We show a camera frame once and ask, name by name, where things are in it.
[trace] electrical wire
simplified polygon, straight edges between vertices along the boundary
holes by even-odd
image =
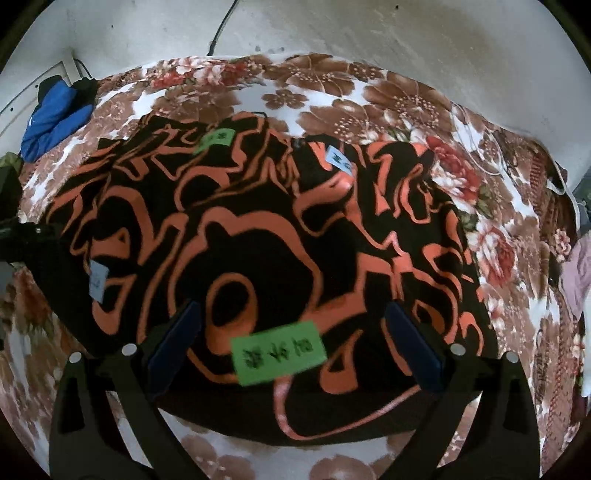
[[[86,74],[88,75],[88,78],[90,78],[90,79],[92,78],[92,75],[90,74],[90,72],[86,68],[86,65],[84,65],[84,63],[82,63],[81,60],[74,59],[74,62],[77,63],[77,64],[79,63],[80,65],[82,65],[82,68],[86,70]]]
[[[210,57],[213,55],[213,51],[216,48],[217,45],[217,41],[219,39],[219,36],[222,33],[223,28],[226,26],[226,22],[228,21],[228,18],[230,18],[230,15],[232,15],[232,12],[234,11],[234,9],[236,8],[237,4],[238,4],[239,0],[234,0],[234,3],[232,4],[232,6],[230,7],[230,10],[228,10],[228,13],[226,14],[226,16],[223,18],[222,23],[220,23],[219,28],[217,29],[216,34],[213,36],[213,40],[212,42],[209,44],[209,52],[207,52],[207,56]]]

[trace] light blue label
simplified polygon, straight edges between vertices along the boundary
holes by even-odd
[[[94,260],[90,260],[90,285],[88,293],[99,303],[103,303],[105,283],[109,276],[109,268]]]
[[[332,145],[326,150],[326,161],[331,165],[334,165],[339,170],[348,173],[349,175],[353,176],[353,168],[351,166],[351,162],[347,160],[340,151],[338,151]]]

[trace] green label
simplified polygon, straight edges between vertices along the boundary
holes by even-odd
[[[326,360],[314,322],[292,323],[231,340],[240,385],[269,382],[303,372]]]
[[[232,143],[232,140],[234,139],[235,134],[236,130],[232,130],[231,128],[220,128],[219,130],[209,132],[203,136],[199,142],[197,150],[195,150],[194,153],[201,153],[203,150],[211,147],[212,145],[225,145],[226,147],[229,147]]]

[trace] floral blanket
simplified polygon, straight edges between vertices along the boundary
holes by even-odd
[[[572,204],[546,188],[547,180],[556,177],[555,167],[539,144],[426,85],[323,54],[188,57],[117,74],[102,81],[91,121],[24,173],[20,217],[38,221],[99,138],[129,138],[147,113],[214,123],[240,111],[265,113],[273,128],[292,136],[327,134],[359,144],[404,140],[435,152],[431,177],[460,210],[499,354],[518,352],[529,378],[542,470],[547,470],[578,429],[571,412],[584,332],[556,287],[558,263],[576,239]],[[0,408],[47,469],[57,382],[77,346],[25,269],[15,274],[1,307],[8,332],[0,357]],[[133,457],[145,463],[121,406],[116,397],[111,400]],[[477,404],[466,409],[443,463],[457,456]],[[270,447],[163,415],[195,461],[216,479],[374,479],[412,435]]]

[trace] pink cloth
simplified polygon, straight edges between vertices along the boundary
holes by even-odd
[[[575,318],[581,318],[585,298],[591,287],[591,232],[574,246],[562,264],[562,291]]]

